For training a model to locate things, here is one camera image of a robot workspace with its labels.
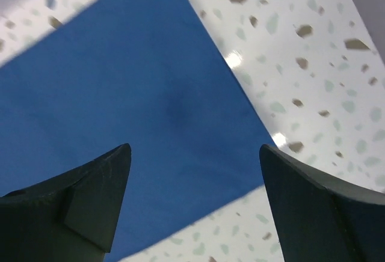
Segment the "blue surgical cloth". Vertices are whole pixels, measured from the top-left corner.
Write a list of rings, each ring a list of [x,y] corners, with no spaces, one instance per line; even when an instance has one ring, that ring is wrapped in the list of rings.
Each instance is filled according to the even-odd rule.
[[[122,145],[117,261],[263,183],[271,138],[188,0],[98,0],[1,67],[1,197]]]

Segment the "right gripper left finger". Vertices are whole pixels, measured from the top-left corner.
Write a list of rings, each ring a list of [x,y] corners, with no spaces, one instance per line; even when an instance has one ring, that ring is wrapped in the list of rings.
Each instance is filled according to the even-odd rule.
[[[82,166],[1,197],[1,261],[103,261],[131,167],[122,144]]]

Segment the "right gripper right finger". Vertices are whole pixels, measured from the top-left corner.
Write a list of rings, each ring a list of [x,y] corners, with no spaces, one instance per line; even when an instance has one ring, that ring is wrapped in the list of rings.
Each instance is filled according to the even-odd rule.
[[[384,261],[384,194],[263,145],[260,165],[285,261]]]

